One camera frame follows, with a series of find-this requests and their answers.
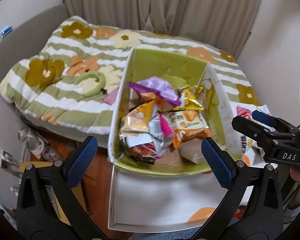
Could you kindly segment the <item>gold foil snack packet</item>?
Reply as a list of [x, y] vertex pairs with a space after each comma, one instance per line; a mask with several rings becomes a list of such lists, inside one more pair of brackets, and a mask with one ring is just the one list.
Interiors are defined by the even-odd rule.
[[179, 87], [179, 100], [181, 104], [174, 107], [174, 111], [203, 111], [204, 106], [202, 100], [199, 99], [200, 94], [203, 92], [204, 87], [198, 85], [186, 85]]

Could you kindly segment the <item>orange cream egg cake packet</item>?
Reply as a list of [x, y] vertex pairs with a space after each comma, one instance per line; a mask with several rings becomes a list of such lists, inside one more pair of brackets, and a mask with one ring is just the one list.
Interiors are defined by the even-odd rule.
[[172, 141], [174, 148], [178, 148], [182, 142], [194, 138], [211, 137], [210, 128], [199, 111], [171, 111], [164, 112], [162, 115], [175, 132]]

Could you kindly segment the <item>translucent white cake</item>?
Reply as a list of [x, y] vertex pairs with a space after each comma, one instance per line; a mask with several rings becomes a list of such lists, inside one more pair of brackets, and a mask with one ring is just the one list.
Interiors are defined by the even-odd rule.
[[201, 149], [202, 140], [199, 138], [193, 138], [191, 140], [182, 142], [179, 147], [179, 153], [180, 155], [191, 161], [195, 164], [201, 164], [206, 163], [206, 159], [204, 158], [202, 154]]

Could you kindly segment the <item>pink white snack packet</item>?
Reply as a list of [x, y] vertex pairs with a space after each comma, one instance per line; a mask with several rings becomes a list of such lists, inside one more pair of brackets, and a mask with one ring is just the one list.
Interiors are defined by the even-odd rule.
[[163, 113], [159, 113], [160, 127], [165, 138], [174, 138], [175, 132], [168, 118]]

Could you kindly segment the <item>green cardboard box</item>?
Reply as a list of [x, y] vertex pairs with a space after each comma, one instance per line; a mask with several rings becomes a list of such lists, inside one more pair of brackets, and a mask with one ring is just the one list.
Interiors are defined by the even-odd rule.
[[116, 130], [119, 153], [127, 161], [142, 166], [179, 166], [192, 163], [180, 155], [178, 148], [173, 147], [174, 138], [164, 137], [165, 153], [153, 163], [135, 161], [123, 151], [119, 141], [120, 133], [162, 133], [159, 113], [174, 111], [176, 107], [153, 92], [139, 94], [129, 86], [130, 82], [136, 83], [153, 76], [168, 81], [178, 96], [179, 87], [186, 85], [204, 87], [199, 97], [204, 110], [199, 112], [210, 128], [211, 137], [235, 160], [241, 158], [243, 154], [240, 136], [233, 130], [231, 121], [237, 115], [236, 107], [243, 106], [244, 103], [233, 102], [229, 99], [212, 64], [191, 56], [140, 46], [133, 48], [128, 57], [113, 114], [114, 118], [117, 106], [128, 108], [127, 113], [119, 119]]

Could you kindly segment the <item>purple snack packet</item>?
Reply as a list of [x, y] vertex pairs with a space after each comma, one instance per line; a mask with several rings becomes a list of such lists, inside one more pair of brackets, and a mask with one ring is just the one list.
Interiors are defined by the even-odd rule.
[[139, 94], [153, 92], [174, 106], [181, 105], [181, 100], [170, 83], [157, 76], [153, 76], [136, 83], [130, 82], [129, 86], [136, 90]]

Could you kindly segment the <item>dark red snack packet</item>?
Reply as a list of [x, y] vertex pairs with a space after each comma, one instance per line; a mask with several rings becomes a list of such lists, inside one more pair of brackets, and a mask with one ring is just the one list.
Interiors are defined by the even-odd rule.
[[153, 163], [165, 153], [164, 136], [161, 132], [119, 134], [119, 141], [125, 155], [135, 161]]

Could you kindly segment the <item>pink red small snack packet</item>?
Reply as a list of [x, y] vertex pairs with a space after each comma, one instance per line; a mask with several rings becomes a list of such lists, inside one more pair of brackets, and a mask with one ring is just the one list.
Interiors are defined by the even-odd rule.
[[246, 119], [249, 119], [249, 120], [253, 121], [252, 113], [255, 109], [256, 108], [253, 108], [253, 107], [247, 108], [247, 107], [243, 107], [243, 106], [238, 105], [236, 107], [237, 116], [241, 116], [241, 117], [244, 117]]

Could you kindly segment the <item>beige curtain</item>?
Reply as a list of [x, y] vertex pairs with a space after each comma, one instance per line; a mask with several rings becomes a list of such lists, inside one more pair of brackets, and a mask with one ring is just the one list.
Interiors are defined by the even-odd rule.
[[238, 57], [261, 0], [64, 0], [89, 23], [181, 36]]

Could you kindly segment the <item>floral striped green quilt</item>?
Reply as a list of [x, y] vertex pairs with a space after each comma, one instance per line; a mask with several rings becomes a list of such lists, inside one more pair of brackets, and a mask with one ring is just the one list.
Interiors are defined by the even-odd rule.
[[103, 94], [84, 97], [75, 81], [81, 74], [99, 71], [106, 77], [106, 90], [114, 90], [130, 50], [138, 45], [207, 61], [231, 101], [259, 104], [247, 77], [226, 51], [183, 37], [93, 25], [79, 16], [62, 22], [37, 55], [12, 66], [0, 83], [0, 95], [54, 133], [66, 137], [73, 128], [107, 135], [114, 107], [104, 102]]

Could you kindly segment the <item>green plush headband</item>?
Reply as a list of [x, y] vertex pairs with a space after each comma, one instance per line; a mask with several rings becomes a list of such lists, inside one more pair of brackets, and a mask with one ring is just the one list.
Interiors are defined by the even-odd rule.
[[75, 81], [75, 85], [82, 86], [82, 95], [91, 97], [102, 93], [106, 95], [108, 91], [105, 89], [106, 77], [102, 72], [91, 71], [81, 74]]

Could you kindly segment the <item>grey padded headboard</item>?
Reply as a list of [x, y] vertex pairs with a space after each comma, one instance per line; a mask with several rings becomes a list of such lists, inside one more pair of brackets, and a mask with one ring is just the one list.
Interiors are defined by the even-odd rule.
[[0, 41], [0, 82], [22, 59], [37, 55], [53, 31], [69, 17], [64, 3], [39, 13]]

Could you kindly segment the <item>blue white small device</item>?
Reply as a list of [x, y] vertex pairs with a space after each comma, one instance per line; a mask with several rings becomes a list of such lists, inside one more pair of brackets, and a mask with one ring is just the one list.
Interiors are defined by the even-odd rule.
[[2, 29], [2, 31], [0, 32], [0, 40], [2, 40], [3, 38], [5, 38], [9, 33], [11, 33], [13, 31], [13, 27], [12, 26], [6, 26], [4, 29]]

